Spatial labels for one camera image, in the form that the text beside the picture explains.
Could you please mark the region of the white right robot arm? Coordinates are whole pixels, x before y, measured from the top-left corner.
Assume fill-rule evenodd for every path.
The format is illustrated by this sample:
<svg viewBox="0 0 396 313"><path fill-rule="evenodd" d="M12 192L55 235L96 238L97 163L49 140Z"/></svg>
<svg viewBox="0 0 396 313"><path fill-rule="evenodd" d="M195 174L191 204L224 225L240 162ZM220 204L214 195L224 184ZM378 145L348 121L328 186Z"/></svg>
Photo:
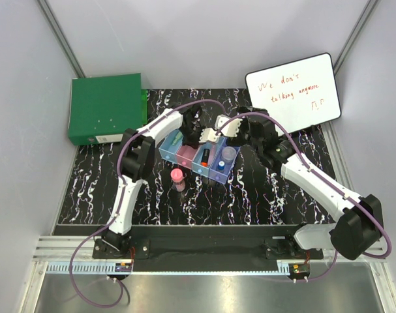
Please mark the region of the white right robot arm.
<svg viewBox="0 0 396 313"><path fill-rule="evenodd" d="M380 238L388 238L380 200L372 194L361 196L326 175L265 110L240 107L234 117L218 117L216 127L230 144L251 146L266 168L302 188L332 217L331 224L299 227L285 242L291 258L314 248L332 248L348 260L372 257L368 250Z"/></svg>

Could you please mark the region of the light blue drawer bin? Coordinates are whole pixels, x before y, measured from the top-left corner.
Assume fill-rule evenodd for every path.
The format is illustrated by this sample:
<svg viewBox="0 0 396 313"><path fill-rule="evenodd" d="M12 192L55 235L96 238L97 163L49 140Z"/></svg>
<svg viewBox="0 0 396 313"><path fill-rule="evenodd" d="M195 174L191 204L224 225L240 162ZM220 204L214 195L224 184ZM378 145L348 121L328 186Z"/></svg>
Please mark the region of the light blue drawer bin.
<svg viewBox="0 0 396 313"><path fill-rule="evenodd" d="M180 130L174 130L171 133L169 133L169 135L167 135L167 137L163 140L163 142L161 143L160 147L159 147L159 153L161 156L161 159L171 162L171 163L176 163L176 157L175 154L177 153L177 151L179 150L179 148L182 146L182 141L178 142L177 145L173 146L171 145L171 142L174 138L174 136L181 131Z"/></svg>

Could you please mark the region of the blue and grey bottle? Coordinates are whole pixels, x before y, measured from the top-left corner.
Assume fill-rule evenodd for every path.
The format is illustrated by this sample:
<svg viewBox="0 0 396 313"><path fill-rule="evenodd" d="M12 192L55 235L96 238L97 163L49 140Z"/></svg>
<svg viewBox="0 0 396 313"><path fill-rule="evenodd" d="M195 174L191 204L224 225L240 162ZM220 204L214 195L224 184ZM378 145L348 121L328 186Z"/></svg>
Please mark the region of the blue and grey bottle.
<svg viewBox="0 0 396 313"><path fill-rule="evenodd" d="M219 171L219 172L223 172L224 171L224 169L225 169L225 163L224 163L224 161L219 161L219 163L218 163L218 165L217 165L217 170Z"/></svg>

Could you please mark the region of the clear jar of bands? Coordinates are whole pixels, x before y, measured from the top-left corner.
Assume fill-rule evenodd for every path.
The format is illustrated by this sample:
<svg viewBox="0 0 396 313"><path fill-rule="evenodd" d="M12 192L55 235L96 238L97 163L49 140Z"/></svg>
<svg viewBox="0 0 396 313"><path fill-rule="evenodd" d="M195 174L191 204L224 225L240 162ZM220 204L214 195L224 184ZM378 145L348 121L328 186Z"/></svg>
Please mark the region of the clear jar of bands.
<svg viewBox="0 0 396 313"><path fill-rule="evenodd" d="M226 146L221 151L221 160L225 164L231 164L237 155L237 151L234 147Z"/></svg>

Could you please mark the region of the green transparent highlighter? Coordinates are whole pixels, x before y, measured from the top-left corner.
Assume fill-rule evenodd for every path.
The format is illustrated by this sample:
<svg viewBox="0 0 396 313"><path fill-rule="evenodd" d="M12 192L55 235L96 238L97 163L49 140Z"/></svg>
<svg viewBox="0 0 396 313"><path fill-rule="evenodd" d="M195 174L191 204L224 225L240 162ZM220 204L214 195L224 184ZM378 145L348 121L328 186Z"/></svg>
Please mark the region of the green transparent highlighter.
<svg viewBox="0 0 396 313"><path fill-rule="evenodd" d="M171 145L173 145L173 146L177 145L177 143L178 143L178 142L181 142L182 139L183 139L182 133L178 132L178 133L174 136L174 138L173 138L173 140L172 140L172 142L171 142Z"/></svg>

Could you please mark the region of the sky blue drawer bin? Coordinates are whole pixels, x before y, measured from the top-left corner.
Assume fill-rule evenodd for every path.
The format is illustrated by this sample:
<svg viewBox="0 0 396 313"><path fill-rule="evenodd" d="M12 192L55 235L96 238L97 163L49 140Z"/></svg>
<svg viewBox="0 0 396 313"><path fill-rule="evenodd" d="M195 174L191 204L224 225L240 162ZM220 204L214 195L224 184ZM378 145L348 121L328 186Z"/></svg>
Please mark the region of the sky blue drawer bin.
<svg viewBox="0 0 396 313"><path fill-rule="evenodd" d="M197 173L198 175L208 177L209 169L214 161L215 155L217 154L218 147L219 147L219 145L217 143L211 143L211 142L201 145L198 148L198 150L192 160L192 171L194 173ZM201 161L202 161L202 157L204 155L204 151L206 149L209 150L209 157L208 157L207 166L204 166L204 165L202 165Z"/></svg>

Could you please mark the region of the colourful pink-capped tube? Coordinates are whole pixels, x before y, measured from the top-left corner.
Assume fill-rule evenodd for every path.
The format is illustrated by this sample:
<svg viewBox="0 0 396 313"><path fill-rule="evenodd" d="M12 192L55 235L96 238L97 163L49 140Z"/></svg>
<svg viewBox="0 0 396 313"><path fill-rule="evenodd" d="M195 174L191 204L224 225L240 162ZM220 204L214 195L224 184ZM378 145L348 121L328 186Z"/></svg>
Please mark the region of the colourful pink-capped tube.
<svg viewBox="0 0 396 313"><path fill-rule="evenodd" d="M175 168L171 171L170 177L172 179L172 182L174 184L174 188L178 192L182 192L185 189L185 180L183 176L183 172L179 168Z"/></svg>

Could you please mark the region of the black orange-capped marker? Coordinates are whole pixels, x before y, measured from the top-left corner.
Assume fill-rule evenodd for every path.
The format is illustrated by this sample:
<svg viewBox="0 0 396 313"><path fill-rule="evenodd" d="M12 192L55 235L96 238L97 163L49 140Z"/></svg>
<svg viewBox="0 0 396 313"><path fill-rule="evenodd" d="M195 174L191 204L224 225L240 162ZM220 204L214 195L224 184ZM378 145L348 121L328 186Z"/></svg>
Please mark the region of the black orange-capped marker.
<svg viewBox="0 0 396 313"><path fill-rule="evenodd" d="M202 166L208 167L209 156L210 156L210 149L205 148L202 153L200 164Z"/></svg>

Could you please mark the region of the purple drawer bin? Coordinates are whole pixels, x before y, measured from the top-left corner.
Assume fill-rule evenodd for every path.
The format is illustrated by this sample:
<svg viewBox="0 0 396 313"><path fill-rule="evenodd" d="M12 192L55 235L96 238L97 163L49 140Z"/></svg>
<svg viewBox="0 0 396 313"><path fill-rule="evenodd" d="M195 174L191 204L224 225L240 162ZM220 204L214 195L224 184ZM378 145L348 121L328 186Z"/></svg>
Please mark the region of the purple drawer bin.
<svg viewBox="0 0 396 313"><path fill-rule="evenodd" d="M236 162L236 158L239 152L239 147L234 147L237 151L237 155L235 160L231 163L231 164L225 164L225 169L223 172L219 172L217 170L217 165L219 163L219 161L221 161L221 151L224 147L229 146L226 143L226 139L223 139L221 141L221 145L217 150L217 154L215 155L214 161L209 169L209 178L218 182L218 183L222 183L222 184L226 184L228 177L230 175L230 172L233 170L235 162Z"/></svg>

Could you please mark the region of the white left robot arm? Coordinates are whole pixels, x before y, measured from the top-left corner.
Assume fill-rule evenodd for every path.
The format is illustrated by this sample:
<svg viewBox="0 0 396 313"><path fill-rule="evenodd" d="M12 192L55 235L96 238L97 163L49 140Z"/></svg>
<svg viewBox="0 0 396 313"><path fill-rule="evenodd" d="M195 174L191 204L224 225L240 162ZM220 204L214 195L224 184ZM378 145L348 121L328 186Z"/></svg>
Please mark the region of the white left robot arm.
<svg viewBox="0 0 396 313"><path fill-rule="evenodd" d="M197 100L165 109L145 126L124 132L116 162L118 186L114 206L100 232L104 247L115 258L129 253L134 207L143 182L153 171L156 146L174 130L180 130L187 143L198 144L202 131L197 122L202 114L201 103Z"/></svg>

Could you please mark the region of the pink drawer bin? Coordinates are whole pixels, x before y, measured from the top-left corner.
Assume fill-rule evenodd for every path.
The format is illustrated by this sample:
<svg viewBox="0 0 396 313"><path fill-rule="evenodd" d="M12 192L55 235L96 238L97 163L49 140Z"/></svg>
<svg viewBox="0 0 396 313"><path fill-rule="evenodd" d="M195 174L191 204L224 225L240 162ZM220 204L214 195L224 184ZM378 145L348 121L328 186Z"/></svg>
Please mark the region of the pink drawer bin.
<svg viewBox="0 0 396 313"><path fill-rule="evenodd" d="M182 145L175 154L177 164L191 170L192 161L194 160L197 151L197 149L194 149L191 146Z"/></svg>

